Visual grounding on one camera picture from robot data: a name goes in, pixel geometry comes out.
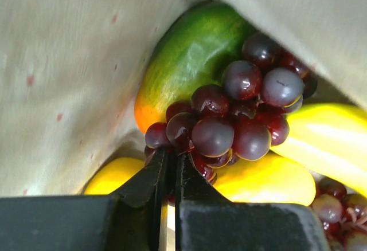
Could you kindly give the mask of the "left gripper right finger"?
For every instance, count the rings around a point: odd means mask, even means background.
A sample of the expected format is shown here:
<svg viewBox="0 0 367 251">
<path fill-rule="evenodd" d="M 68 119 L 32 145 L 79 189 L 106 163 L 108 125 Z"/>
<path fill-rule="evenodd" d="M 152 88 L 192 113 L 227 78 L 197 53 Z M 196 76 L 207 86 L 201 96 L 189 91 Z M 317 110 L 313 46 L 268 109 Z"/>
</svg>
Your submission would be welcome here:
<svg viewBox="0 0 367 251">
<path fill-rule="evenodd" d="M 236 203 L 178 158 L 175 188 L 177 250 L 329 250 L 316 215 L 293 203 Z"/>
</svg>

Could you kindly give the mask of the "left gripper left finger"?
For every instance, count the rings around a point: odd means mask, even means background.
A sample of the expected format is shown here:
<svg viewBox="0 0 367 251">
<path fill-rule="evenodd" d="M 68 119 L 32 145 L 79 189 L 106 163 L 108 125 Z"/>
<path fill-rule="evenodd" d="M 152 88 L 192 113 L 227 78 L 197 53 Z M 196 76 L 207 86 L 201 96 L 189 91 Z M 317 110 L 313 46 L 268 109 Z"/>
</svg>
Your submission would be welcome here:
<svg viewBox="0 0 367 251">
<path fill-rule="evenodd" d="M 169 152 L 107 195 L 1 199 L 2 250 L 165 250 Z"/>
</svg>

